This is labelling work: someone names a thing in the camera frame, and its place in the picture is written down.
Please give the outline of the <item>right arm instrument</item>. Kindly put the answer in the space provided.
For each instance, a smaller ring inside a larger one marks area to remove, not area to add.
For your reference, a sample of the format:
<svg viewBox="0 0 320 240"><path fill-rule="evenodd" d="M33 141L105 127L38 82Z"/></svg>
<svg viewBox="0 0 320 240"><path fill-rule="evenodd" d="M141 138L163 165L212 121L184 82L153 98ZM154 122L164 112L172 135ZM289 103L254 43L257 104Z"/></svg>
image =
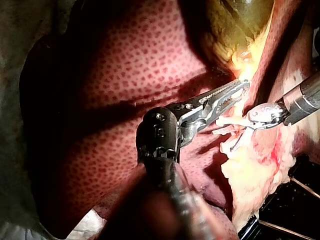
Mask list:
<svg viewBox="0 0 320 240"><path fill-rule="evenodd" d="M274 128L283 123L289 115L290 112L282 103L262 103L247 112L248 126L260 130Z"/></svg>

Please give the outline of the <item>left arm instrument jaw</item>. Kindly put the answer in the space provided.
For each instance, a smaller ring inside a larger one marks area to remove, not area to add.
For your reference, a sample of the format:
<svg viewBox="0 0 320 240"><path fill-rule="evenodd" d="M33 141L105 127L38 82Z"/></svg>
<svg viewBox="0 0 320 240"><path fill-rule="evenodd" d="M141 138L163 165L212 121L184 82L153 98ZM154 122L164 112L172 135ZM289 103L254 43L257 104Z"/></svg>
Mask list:
<svg viewBox="0 0 320 240"><path fill-rule="evenodd" d="M236 79L221 87L218 87L210 94L201 97L201 104L212 107L234 105L246 95L251 83L248 79Z"/></svg>
<svg viewBox="0 0 320 240"><path fill-rule="evenodd" d="M210 120L214 122L221 115L229 111L236 103L238 103L248 92L248 88L234 88L219 94L219 97L211 104L212 113Z"/></svg>

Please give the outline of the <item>left arm instrument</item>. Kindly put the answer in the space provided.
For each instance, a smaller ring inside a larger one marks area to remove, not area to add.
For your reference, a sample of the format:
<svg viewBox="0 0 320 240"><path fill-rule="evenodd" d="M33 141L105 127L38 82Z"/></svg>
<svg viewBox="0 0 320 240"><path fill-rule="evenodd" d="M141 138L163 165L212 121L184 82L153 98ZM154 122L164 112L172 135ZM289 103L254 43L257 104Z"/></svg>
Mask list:
<svg viewBox="0 0 320 240"><path fill-rule="evenodd" d="M143 117L136 131L137 162L167 158L180 161L180 149L213 122L213 101L191 98L155 107Z"/></svg>

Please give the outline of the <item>right arm instrument jaw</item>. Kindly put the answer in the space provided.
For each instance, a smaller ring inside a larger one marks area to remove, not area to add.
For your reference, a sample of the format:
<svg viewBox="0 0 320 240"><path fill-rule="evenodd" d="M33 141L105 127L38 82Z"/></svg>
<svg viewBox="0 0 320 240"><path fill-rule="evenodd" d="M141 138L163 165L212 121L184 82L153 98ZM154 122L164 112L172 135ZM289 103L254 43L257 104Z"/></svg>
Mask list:
<svg viewBox="0 0 320 240"><path fill-rule="evenodd" d="M248 142L251 141L252 135L254 133L254 129L251 127L246 127L243 131L242 135L239 138L238 146L241 147L243 145L247 145Z"/></svg>
<svg viewBox="0 0 320 240"><path fill-rule="evenodd" d="M246 135L245 132L241 133L241 135L239 136L239 138L237 139L237 141L235 142L235 144L233 146L230 147L230 152L234 152L237 149L239 149L241 146L243 146L246 143Z"/></svg>

